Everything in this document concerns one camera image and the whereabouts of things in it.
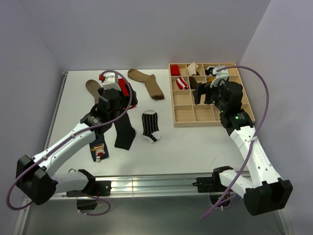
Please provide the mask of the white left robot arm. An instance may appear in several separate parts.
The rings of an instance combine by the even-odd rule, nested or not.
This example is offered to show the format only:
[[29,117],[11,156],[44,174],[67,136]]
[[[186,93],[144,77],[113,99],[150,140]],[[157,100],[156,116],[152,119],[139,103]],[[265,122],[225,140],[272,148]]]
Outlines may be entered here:
[[134,101],[116,89],[100,90],[100,97],[89,113],[61,140],[30,158],[22,156],[17,162],[16,185],[36,205],[47,202],[61,192],[79,191],[91,195],[96,191],[95,177],[84,169],[59,174],[57,170],[81,148],[102,136],[125,114]]

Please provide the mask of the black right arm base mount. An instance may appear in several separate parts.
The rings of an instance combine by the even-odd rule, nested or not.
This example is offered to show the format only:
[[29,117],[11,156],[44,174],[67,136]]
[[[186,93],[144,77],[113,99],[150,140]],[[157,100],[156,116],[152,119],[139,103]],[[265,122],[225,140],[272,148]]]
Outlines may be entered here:
[[[230,166],[222,166],[213,170],[211,176],[198,177],[192,185],[197,187],[198,193],[213,193],[226,191],[227,187],[234,180],[237,172]],[[213,195],[209,196],[212,205],[215,205],[221,198],[221,202],[216,209],[223,211],[231,206],[232,200],[243,198],[246,192],[246,179],[238,177],[232,187],[224,197]]]

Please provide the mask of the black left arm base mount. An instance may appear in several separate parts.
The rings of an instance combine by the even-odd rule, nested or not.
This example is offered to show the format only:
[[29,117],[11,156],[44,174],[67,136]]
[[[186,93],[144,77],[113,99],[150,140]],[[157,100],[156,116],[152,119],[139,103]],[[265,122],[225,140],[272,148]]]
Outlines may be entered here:
[[[99,216],[108,213],[111,209],[111,204],[100,196],[109,196],[111,193],[111,181],[97,181],[94,176],[84,169],[79,169],[76,172],[83,173],[88,183],[83,190],[72,190],[66,193],[67,197],[88,197],[89,199],[76,199],[76,207],[80,213],[88,216]],[[108,208],[104,212],[91,213],[89,211],[96,209],[96,207],[104,202]]]

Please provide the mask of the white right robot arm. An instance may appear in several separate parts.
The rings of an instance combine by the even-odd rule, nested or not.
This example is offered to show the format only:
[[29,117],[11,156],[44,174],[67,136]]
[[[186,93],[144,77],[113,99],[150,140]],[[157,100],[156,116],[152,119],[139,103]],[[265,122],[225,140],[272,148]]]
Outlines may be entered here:
[[242,108],[242,85],[225,80],[215,86],[198,83],[193,91],[195,104],[200,103],[202,95],[205,104],[213,104],[220,111],[221,124],[238,147],[251,179],[230,166],[222,166],[213,170],[209,180],[199,180],[198,184],[218,191],[233,191],[243,198],[247,211],[253,216],[283,209],[293,186],[290,180],[282,179],[267,158],[256,128]]

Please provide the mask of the black white striped sock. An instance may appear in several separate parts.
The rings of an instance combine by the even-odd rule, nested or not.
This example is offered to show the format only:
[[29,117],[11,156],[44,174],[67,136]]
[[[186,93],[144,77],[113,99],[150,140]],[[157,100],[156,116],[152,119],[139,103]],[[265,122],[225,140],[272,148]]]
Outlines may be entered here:
[[146,110],[142,114],[143,138],[150,143],[161,139],[161,132],[158,128],[158,115],[154,110]]

